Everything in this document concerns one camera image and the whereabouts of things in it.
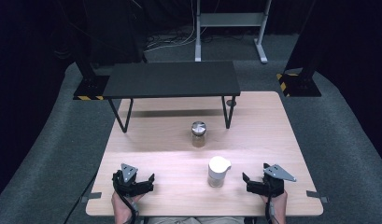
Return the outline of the black stand with striped tape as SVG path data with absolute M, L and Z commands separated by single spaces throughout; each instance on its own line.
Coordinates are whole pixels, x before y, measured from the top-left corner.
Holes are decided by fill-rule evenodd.
M 74 0 L 76 19 L 71 23 L 73 34 L 73 54 L 82 80 L 74 95 L 81 100 L 104 100 L 108 76 L 97 76 L 89 61 L 92 37 L 87 33 L 87 10 L 84 0 Z
M 280 89 L 286 97 L 321 96 L 313 80 L 319 60 L 318 41 L 315 40 L 312 27 L 316 2 L 317 0 L 312 0 L 306 21 L 283 72 L 276 75 Z

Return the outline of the white metal desk frame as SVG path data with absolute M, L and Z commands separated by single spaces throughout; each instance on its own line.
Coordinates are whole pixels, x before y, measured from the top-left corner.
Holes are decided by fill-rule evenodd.
M 262 64 L 267 64 L 268 59 L 262 46 L 262 39 L 268 21 L 272 0 L 265 1 L 262 12 L 254 13 L 202 13 L 201 0 L 196 0 L 195 14 L 195 52 L 194 60 L 202 60 L 201 33 L 203 28 L 217 27 L 259 27 L 258 36 L 254 39 L 254 45 Z

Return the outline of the glass jar with metal lid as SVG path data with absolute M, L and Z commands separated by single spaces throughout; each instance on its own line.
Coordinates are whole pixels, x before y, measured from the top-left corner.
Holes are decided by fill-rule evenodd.
M 205 145 L 206 125 L 202 121 L 195 121 L 191 126 L 191 142 L 194 147 Z

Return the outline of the black shelf with wire legs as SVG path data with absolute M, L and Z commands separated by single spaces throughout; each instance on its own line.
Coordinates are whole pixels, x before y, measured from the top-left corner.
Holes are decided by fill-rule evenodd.
M 233 62 L 123 63 L 114 66 L 103 96 L 115 99 L 230 97 L 241 94 Z M 234 106 L 222 101 L 225 126 Z

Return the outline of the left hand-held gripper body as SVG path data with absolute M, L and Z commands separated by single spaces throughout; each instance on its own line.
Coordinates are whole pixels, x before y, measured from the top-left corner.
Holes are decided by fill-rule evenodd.
M 113 187 L 119 195 L 124 197 L 135 197 L 142 194 L 140 186 L 135 181 L 137 171 L 137 168 L 122 163 L 120 169 L 113 174 Z

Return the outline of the person's right hand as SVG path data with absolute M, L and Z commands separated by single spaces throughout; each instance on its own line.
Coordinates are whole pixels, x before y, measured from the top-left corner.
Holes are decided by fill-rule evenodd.
M 276 196 L 272 199 L 269 199 L 266 196 L 261 195 L 262 201 L 269 205 L 270 203 L 273 204 L 273 208 L 270 209 L 270 212 L 274 212 L 274 216 L 271 217 L 270 215 L 267 215 L 267 221 L 271 224 L 286 224 L 286 211 L 287 211 L 287 200 L 288 200 L 288 193 L 284 191 L 281 195 Z

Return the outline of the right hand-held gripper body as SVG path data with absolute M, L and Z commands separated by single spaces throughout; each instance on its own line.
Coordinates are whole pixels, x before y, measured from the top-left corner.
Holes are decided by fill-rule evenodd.
M 278 164 L 269 165 L 265 163 L 258 194 L 265 197 L 276 197 L 283 194 L 285 180 L 295 182 L 296 178 Z

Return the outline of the grey metal table bracket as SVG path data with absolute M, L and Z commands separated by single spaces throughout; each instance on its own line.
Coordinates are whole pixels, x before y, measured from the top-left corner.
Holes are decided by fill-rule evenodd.
M 81 196 L 80 197 L 80 201 L 82 203 L 87 203 L 89 200 L 93 200 L 93 199 L 100 199 L 102 196 L 102 193 L 101 192 L 91 192 L 90 194 L 88 194 L 87 196 Z
M 316 198 L 316 199 L 320 199 L 321 203 L 328 203 L 329 202 L 329 198 L 326 197 L 326 196 L 321 196 L 318 192 L 316 191 L 312 191 L 312 190 L 307 190 L 306 191 L 306 196 L 307 197 L 311 197 L 311 198 Z

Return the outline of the glass jar with white lid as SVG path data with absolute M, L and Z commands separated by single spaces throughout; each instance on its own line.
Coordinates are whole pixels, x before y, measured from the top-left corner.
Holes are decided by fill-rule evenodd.
M 232 168 L 232 163 L 221 157 L 213 157 L 208 164 L 208 184 L 213 188 L 223 186 L 227 172 Z

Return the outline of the person's left hand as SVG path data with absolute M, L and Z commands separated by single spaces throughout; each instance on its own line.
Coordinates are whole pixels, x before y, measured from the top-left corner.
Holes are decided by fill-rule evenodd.
M 132 218 L 131 209 L 123 202 L 119 194 L 114 191 L 111 197 L 111 203 L 114 211 L 115 224 L 130 224 Z

